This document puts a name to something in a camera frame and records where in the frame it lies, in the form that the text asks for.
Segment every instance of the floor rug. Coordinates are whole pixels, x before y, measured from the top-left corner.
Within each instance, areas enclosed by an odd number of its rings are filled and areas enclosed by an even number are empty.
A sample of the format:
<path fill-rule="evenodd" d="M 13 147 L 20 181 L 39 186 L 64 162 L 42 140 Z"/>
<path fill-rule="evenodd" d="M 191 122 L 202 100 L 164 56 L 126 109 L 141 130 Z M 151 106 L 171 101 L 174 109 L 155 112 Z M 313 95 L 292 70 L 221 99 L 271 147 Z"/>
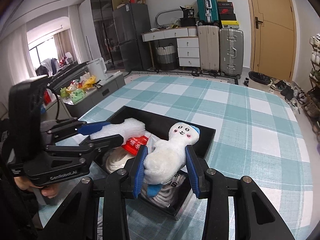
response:
<path fill-rule="evenodd" d="M 210 74 L 195 74 L 195 73 L 189 73 L 189 72 L 173 72 L 173 71 L 150 71 L 150 70 L 143 70 L 143 71 L 131 71 L 129 74 L 125 76 L 125 78 L 128 78 L 132 75 L 162 75 L 162 76 L 181 76 L 181 77 L 191 77 L 191 78 L 199 78 L 199 79 L 206 79 L 206 80 L 212 80 L 217 82 L 225 82 L 228 84 L 235 84 L 238 85 L 238 80 L 233 77 L 222 77 L 222 76 L 214 76 Z"/>

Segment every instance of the door handle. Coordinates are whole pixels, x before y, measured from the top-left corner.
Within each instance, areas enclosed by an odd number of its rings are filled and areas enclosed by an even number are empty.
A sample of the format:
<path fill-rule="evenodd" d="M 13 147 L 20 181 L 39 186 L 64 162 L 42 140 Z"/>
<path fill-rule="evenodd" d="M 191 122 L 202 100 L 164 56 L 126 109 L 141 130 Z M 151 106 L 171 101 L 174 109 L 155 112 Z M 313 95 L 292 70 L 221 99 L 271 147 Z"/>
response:
<path fill-rule="evenodd" d="M 258 17 L 255 17 L 255 22 L 256 22 L 256 29 L 259 28 L 259 23 L 263 23 L 262 21 L 258 20 Z"/>

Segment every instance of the human hand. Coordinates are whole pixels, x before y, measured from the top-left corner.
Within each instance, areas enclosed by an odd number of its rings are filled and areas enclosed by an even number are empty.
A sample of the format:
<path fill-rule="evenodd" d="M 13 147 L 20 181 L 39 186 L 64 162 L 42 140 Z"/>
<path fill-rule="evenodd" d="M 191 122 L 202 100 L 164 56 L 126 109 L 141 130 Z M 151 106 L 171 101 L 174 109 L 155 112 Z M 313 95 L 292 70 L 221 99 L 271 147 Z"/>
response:
<path fill-rule="evenodd" d="M 27 177 L 14 177 L 14 181 L 21 190 L 33 191 L 32 188 L 42 188 L 35 186 Z M 53 184 L 41 190 L 41 194 L 48 198 L 53 198 L 59 193 L 59 185 Z"/>

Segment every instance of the teal suitcase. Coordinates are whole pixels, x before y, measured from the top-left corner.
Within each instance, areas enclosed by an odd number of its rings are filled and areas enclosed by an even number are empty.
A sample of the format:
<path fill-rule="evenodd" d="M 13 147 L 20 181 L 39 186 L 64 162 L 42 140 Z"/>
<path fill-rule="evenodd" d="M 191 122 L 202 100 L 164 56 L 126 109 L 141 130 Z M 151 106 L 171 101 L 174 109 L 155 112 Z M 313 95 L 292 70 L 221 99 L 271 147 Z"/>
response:
<path fill-rule="evenodd" d="M 207 23 L 219 25 L 219 11 L 217 0 L 197 0 L 199 18 Z"/>

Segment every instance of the blue hat on plush toy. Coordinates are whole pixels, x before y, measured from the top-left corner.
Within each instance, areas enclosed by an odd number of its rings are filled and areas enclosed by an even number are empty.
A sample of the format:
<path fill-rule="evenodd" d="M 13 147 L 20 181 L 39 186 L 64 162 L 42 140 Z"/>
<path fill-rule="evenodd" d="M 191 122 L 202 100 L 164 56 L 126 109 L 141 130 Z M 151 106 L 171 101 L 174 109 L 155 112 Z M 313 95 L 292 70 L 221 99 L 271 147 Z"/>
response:
<path fill-rule="evenodd" d="M 195 127 L 195 126 L 193 126 L 193 125 L 190 125 L 192 128 L 194 128 L 196 131 L 197 131 L 197 133 L 200 135 L 200 130 L 199 130 L 199 128 L 197 128 L 197 127 Z"/>

